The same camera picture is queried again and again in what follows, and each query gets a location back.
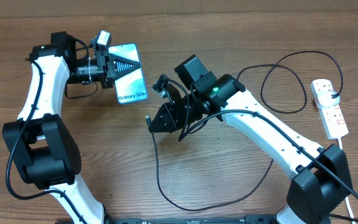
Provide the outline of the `blue Galaxy smartphone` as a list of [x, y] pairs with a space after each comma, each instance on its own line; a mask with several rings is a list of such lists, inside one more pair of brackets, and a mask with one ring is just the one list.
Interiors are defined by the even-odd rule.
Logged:
[[[109, 53], [140, 62], [135, 43], [112, 46], [109, 48]], [[116, 87], [117, 101], [120, 104], [142, 101], [148, 97], [141, 62], [139, 69], [114, 81], [114, 84]]]

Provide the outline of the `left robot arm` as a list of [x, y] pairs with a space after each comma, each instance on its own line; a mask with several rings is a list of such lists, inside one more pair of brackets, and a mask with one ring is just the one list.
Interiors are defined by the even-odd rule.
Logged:
[[106, 31], [85, 45], [94, 58], [78, 58], [79, 42], [65, 31], [54, 32], [49, 44], [29, 54], [32, 80], [25, 105], [2, 127], [9, 150], [6, 168], [15, 167], [25, 183], [38, 188], [38, 196], [55, 197], [72, 223], [112, 223], [80, 174], [80, 150], [62, 121], [62, 101], [69, 84], [111, 88], [140, 70], [140, 58], [135, 44], [113, 46]]

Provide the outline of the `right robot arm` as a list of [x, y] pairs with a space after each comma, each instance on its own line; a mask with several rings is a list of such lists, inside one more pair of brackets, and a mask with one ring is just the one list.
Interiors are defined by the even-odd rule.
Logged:
[[275, 161], [290, 179], [286, 205], [272, 223], [327, 223], [334, 209], [352, 193], [344, 151], [323, 147], [267, 111], [245, 86], [229, 74], [216, 77], [192, 55], [175, 68], [179, 81], [161, 75], [153, 85], [167, 102], [154, 119], [151, 133], [180, 131], [185, 137], [217, 118], [236, 128]]

